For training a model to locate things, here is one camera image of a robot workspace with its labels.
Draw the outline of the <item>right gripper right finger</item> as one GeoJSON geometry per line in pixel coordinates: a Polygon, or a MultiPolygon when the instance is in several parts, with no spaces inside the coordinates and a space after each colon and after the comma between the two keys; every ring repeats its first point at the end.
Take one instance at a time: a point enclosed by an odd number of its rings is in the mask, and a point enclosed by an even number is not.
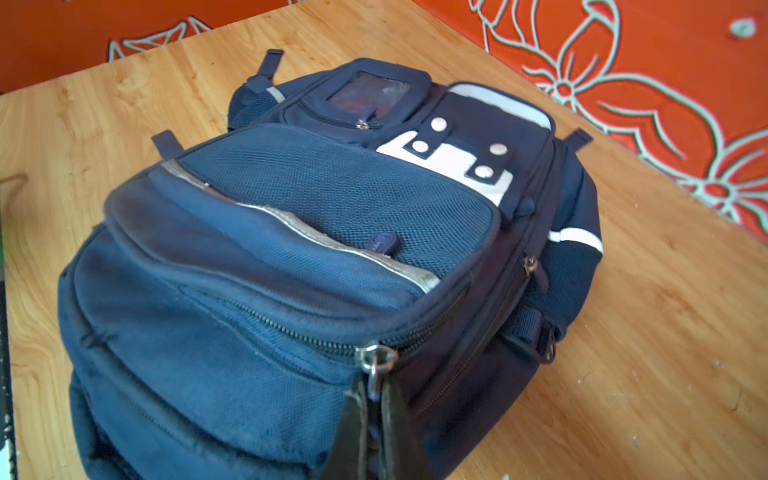
{"type": "Polygon", "coordinates": [[[386,377],[380,400],[380,478],[428,480],[434,475],[428,464],[421,437],[397,382],[386,377]]]}

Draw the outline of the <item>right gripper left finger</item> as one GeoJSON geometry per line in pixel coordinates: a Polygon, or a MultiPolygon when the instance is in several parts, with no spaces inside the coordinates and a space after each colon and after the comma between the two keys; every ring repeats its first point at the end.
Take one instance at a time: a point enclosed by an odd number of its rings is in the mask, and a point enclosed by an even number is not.
{"type": "Polygon", "coordinates": [[[365,378],[357,377],[345,396],[346,404],[321,479],[367,478],[369,401],[365,378]]]}

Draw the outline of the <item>navy blue student backpack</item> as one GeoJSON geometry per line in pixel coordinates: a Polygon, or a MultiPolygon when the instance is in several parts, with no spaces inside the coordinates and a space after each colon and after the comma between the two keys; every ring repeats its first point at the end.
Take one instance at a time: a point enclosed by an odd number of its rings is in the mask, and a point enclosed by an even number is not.
{"type": "Polygon", "coordinates": [[[92,479],[321,479],[357,377],[366,479],[386,377],[444,479],[585,303],[604,254],[585,131],[369,58],[278,85],[281,56],[224,135],[156,135],[60,276],[92,479]]]}

